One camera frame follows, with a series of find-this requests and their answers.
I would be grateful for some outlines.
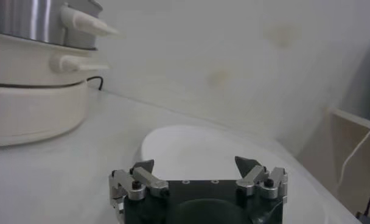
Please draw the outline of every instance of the plastic handle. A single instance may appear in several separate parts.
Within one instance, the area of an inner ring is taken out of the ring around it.
[[[51,59],[50,66],[52,70],[58,73],[95,71],[110,68],[105,62],[73,55],[57,55]]]
[[[93,35],[119,35],[119,31],[108,26],[104,21],[67,6],[62,7],[61,20],[67,28]]]

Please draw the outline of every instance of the wooden shelf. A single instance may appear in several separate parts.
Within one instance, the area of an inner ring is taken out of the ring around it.
[[[343,118],[345,120],[351,121],[355,124],[358,124],[358,125],[361,125],[363,127],[366,127],[368,129],[370,129],[370,120],[369,119],[354,115],[352,113],[349,113],[349,112],[346,112],[346,111],[343,111],[343,110],[337,109],[337,108],[330,108],[329,112],[331,114],[334,114],[334,115],[340,117],[340,118]]]

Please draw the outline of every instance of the white cable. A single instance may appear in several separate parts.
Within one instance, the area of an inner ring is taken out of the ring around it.
[[[351,152],[351,154],[346,158],[346,160],[344,161],[343,165],[342,165],[342,169],[341,169],[341,175],[339,177],[339,181],[338,181],[338,184],[337,184],[337,191],[339,190],[340,186],[342,185],[342,182],[343,182],[343,176],[344,176],[344,170],[346,169],[346,166],[347,166],[347,163],[350,161],[350,159],[355,155],[355,153],[358,151],[358,149],[360,149],[361,145],[370,137],[370,131],[368,131],[368,133],[365,135],[365,137],[363,137],[363,139],[360,141],[360,143],[358,143],[357,146],[355,146],[353,152]]]

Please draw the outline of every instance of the metal bracket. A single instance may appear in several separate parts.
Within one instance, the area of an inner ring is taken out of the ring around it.
[[[269,172],[265,167],[256,165],[248,174],[240,180],[236,181],[239,189],[244,191],[246,196],[252,196],[255,193],[256,184],[263,182],[268,178]]]
[[[260,195],[263,198],[275,199],[284,198],[288,194],[288,174],[284,168],[275,167],[269,178],[260,183]]]
[[[169,196],[169,182],[158,179],[143,167],[135,167],[132,176],[146,185],[153,196],[161,198]]]
[[[124,170],[114,170],[109,176],[110,182],[110,203],[116,210],[116,218],[123,222],[123,202],[124,197],[138,201],[145,198],[146,186],[136,181]]]

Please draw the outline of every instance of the wall stain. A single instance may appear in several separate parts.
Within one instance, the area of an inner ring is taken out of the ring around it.
[[[225,69],[213,71],[207,76],[207,84],[210,88],[222,88],[229,79],[229,72]]]
[[[264,38],[280,49],[292,46],[300,35],[300,29],[291,24],[278,24],[263,31]]]

